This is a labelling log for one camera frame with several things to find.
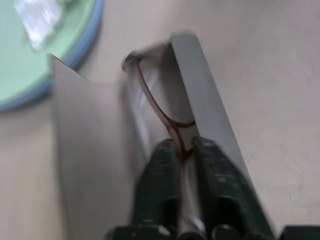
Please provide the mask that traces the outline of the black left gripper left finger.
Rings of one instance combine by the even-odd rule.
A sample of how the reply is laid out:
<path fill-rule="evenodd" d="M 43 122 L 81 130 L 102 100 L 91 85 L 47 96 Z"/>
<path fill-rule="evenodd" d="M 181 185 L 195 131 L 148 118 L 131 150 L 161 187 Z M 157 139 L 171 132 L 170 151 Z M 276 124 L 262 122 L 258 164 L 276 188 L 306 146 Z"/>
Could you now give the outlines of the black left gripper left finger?
<path fill-rule="evenodd" d="M 178 230 L 180 203 L 179 165 L 173 141 L 165 139 L 154 148 L 134 191 L 131 222 L 162 225 Z"/>

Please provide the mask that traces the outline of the red-framed glasses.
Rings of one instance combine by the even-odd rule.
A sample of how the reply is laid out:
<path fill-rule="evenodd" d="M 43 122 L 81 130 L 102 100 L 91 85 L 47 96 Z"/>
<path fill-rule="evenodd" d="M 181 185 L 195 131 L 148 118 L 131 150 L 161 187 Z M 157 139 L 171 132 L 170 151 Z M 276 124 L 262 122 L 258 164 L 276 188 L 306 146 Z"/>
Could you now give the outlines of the red-framed glasses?
<path fill-rule="evenodd" d="M 132 51 L 121 65 L 125 90 L 145 165 L 155 147 L 165 139 L 172 140 L 178 160 L 179 211 L 178 230 L 203 234 L 196 171 L 193 162 L 193 137 L 198 128 L 187 95 L 183 77 L 170 42 Z"/>

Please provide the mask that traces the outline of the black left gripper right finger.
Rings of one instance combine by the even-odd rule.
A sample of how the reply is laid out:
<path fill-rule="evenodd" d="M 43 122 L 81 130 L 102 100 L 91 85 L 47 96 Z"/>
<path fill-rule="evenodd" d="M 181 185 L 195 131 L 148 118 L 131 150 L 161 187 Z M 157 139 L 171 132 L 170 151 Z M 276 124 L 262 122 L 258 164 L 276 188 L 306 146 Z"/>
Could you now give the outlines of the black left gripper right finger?
<path fill-rule="evenodd" d="M 206 240 L 275 240 L 251 181 L 214 141 L 192 146 Z"/>

